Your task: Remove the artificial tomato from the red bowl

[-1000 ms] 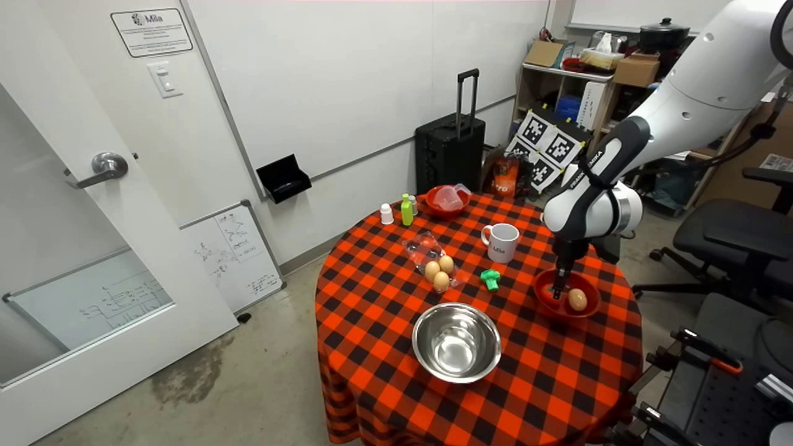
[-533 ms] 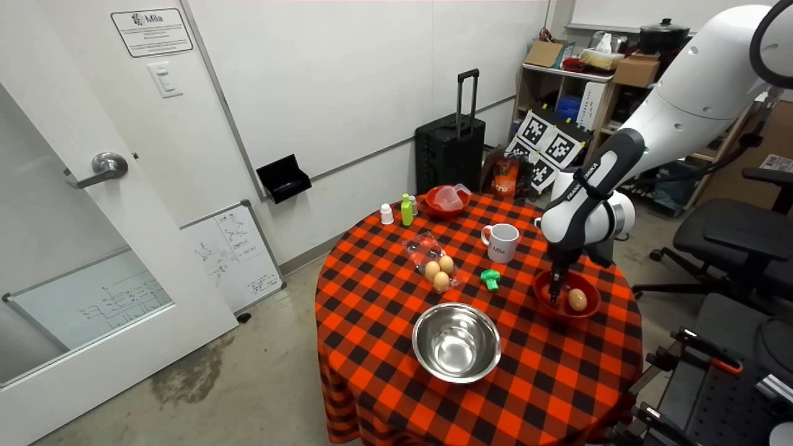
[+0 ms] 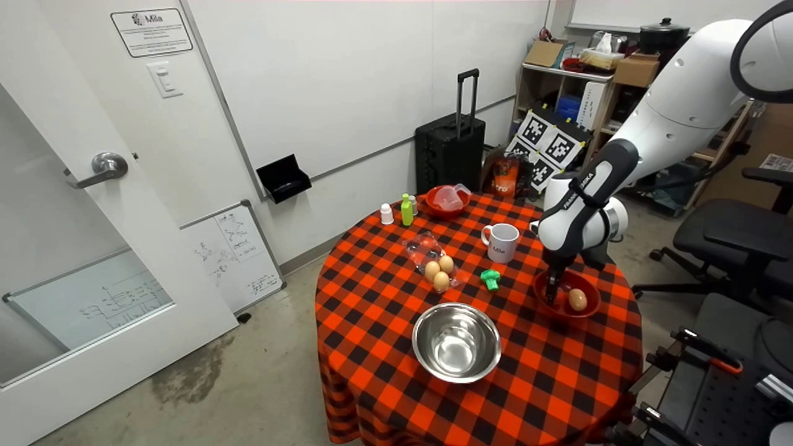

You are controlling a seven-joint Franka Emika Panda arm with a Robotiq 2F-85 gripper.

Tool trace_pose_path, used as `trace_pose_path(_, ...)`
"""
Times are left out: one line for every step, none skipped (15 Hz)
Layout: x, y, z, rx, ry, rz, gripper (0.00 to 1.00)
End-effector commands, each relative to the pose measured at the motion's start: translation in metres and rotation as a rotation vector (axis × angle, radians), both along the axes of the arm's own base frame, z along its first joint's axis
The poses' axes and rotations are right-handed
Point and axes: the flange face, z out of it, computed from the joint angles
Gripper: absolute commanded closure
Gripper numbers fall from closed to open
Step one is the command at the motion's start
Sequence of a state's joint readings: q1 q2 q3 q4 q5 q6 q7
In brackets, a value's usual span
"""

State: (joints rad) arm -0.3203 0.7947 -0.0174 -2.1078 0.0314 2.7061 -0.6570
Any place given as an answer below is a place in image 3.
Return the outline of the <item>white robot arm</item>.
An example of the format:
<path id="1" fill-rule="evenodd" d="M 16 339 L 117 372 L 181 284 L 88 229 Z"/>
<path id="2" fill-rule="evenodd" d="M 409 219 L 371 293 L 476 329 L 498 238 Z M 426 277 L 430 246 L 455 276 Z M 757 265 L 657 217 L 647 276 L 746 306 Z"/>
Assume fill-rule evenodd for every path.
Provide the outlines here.
<path id="1" fill-rule="evenodd" d="M 749 103 L 793 103 L 793 0 L 756 20 L 698 27 L 662 68 L 619 131 L 575 173 L 557 173 L 533 222 L 550 295 L 578 256 L 609 240 L 607 206 L 640 179 L 683 161 Z"/>

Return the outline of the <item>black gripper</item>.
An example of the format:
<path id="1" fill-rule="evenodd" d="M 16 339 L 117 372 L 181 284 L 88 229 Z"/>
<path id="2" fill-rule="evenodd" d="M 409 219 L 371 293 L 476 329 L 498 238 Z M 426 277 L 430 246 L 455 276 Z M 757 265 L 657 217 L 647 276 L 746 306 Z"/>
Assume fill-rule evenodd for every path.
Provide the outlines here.
<path id="1" fill-rule="evenodd" d="M 545 263 L 545 267 L 547 267 L 547 277 L 550 277 L 550 280 L 557 280 L 557 277 L 563 276 L 563 270 L 571 263 L 571 258 L 564 256 L 564 253 L 545 251 L 545 253 L 542 253 L 542 263 Z M 563 284 L 563 286 L 560 286 L 560 300 L 563 300 L 563 302 L 570 302 L 570 293 L 571 293 L 571 286 L 570 286 L 570 284 Z M 553 306 L 553 302 L 555 302 L 555 286 L 545 284 L 542 302 L 545 302 L 545 306 Z"/>

